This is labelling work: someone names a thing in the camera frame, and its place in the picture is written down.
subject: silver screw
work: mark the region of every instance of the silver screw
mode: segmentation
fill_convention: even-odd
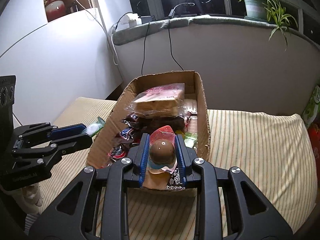
[[[86,166],[86,167],[84,167],[84,172],[85,172],[85,173],[91,173],[91,172],[93,172],[93,167],[92,167],[92,166]]]
[[[238,168],[238,167],[231,167],[231,171],[232,171],[233,173],[235,173],[235,174],[238,174],[238,173],[240,173],[241,169]]]
[[[202,159],[202,158],[195,158],[194,162],[195,162],[196,164],[202,164],[202,163],[204,163],[204,159]]]
[[[131,162],[131,159],[130,159],[130,158],[123,158],[123,159],[121,159],[121,162],[122,162],[123,164],[128,164],[128,163]]]

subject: striped tablecloth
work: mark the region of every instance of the striped tablecloth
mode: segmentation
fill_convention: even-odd
[[[78,98],[54,122],[85,125],[97,116],[106,118],[115,101]],[[307,131],[299,115],[208,110],[211,127],[209,161],[217,167],[240,167],[271,201],[295,232],[315,205],[316,166]],[[89,150],[64,156],[52,177],[40,183],[41,212],[84,168]],[[223,231],[227,234],[223,196]],[[130,239],[193,239],[196,214],[193,192],[161,193],[131,189],[128,192]],[[102,211],[98,215],[100,233]]]

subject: windowsill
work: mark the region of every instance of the windowsill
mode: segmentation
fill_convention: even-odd
[[[151,22],[148,30],[148,35],[157,33],[164,29],[168,29],[168,24],[169,24],[168,19]],[[275,25],[273,24],[260,22],[260,21],[247,20],[247,19],[244,19],[243,17],[236,18],[234,16],[221,17],[221,16],[202,15],[202,16],[196,16],[196,17],[179,17],[179,18],[174,18],[170,20],[171,29],[187,27],[189,24],[199,24],[199,25],[229,24],[229,25],[260,27],[260,28],[267,28],[267,29],[275,28]],[[140,38],[143,38],[146,35],[147,28],[148,28],[148,24],[143,24],[143,25],[138,25],[132,28],[118,31],[113,36],[113,42],[116,46],[120,46],[120,45],[127,44],[129,42],[138,40]],[[290,28],[290,32],[310,42],[319,50],[319,46],[307,36],[291,28]]]

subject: chocolate ball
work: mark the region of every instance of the chocolate ball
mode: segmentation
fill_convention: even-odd
[[[150,158],[154,164],[173,163],[175,153],[172,143],[164,139],[156,140],[150,148]]]

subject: red and white vase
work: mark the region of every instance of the red and white vase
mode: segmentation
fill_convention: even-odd
[[[43,0],[48,22],[66,15],[64,2],[61,0]]]

